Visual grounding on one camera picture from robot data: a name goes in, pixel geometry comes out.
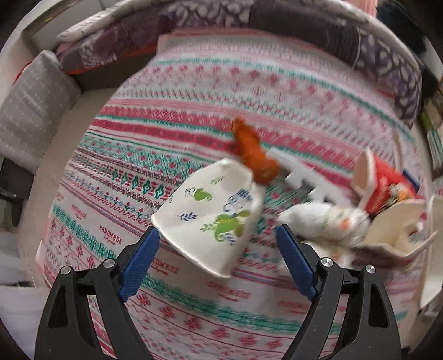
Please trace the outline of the white tissue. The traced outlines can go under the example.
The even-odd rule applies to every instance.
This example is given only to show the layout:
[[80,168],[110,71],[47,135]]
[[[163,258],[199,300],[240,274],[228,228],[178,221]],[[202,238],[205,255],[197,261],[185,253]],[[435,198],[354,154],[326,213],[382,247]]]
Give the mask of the white tissue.
[[318,201],[294,205],[276,218],[277,225],[287,225],[305,240],[334,241],[347,247],[364,240],[370,223],[369,215],[361,209]]

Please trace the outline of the white paper cup green print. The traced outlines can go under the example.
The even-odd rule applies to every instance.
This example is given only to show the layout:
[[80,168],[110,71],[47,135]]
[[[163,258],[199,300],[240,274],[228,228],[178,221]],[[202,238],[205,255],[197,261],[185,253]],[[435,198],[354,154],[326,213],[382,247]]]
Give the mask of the white paper cup green print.
[[151,217],[176,251],[218,278],[232,276],[255,234],[265,187],[252,171],[223,158],[189,176]]

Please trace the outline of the white foam packing piece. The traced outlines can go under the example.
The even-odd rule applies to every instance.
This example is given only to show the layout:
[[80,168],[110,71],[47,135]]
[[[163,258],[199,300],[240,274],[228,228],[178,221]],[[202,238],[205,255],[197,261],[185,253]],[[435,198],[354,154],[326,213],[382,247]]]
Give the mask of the white foam packing piece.
[[313,168],[306,166],[294,155],[289,155],[277,148],[271,148],[267,156],[277,160],[281,168],[288,174],[285,181],[294,189],[309,186],[311,190],[307,197],[311,201],[329,202],[342,207],[352,207],[350,200],[343,192],[326,177],[322,176]]

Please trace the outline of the red instant noodle cup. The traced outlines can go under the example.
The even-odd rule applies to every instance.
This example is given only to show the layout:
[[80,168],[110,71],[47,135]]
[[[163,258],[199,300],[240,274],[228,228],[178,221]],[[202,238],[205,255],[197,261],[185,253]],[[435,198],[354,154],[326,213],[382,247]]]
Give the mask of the red instant noodle cup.
[[415,199],[414,185],[369,148],[360,153],[354,165],[351,188],[360,197],[358,207],[375,217],[398,202]]

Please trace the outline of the striped patterned bed sheet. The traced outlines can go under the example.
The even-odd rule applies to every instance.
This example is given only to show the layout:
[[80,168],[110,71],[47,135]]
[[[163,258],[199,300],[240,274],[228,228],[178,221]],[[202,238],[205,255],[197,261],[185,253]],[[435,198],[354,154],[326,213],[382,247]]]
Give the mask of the striped patterned bed sheet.
[[283,273],[279,213],[307,201],[284,179],[254,184],[231,130],[313,167],[350,200],[359,155],[423,178],[393,101],[325,50],[267,32],[187,29],[101,108],[69,158],[38,249],[47,286],[139,240],[165,213],[163,240],[127,301],[156,359],[280,359],[309,309]]

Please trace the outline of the grey checked pillow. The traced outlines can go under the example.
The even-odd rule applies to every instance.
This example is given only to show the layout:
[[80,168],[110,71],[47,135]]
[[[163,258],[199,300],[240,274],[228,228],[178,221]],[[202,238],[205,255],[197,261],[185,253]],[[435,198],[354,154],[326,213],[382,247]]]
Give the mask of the grey checked pillow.
[[81,94],[55,53],[38,54],[1,104],[1,156],[35,174],[61,118]]

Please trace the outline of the purple white folded quilt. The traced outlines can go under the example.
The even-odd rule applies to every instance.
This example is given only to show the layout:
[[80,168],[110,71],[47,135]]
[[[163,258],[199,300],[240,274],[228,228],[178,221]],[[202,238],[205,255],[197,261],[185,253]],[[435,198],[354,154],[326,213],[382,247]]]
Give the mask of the purple white folded quilt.
[[405,124],[420,109],[422,76],[411,51],[347,1],[117,1],[60,33],[56,55],[66,73],[83,73],[151,53],[161,35],[188,28],[301,40],[380,85]]

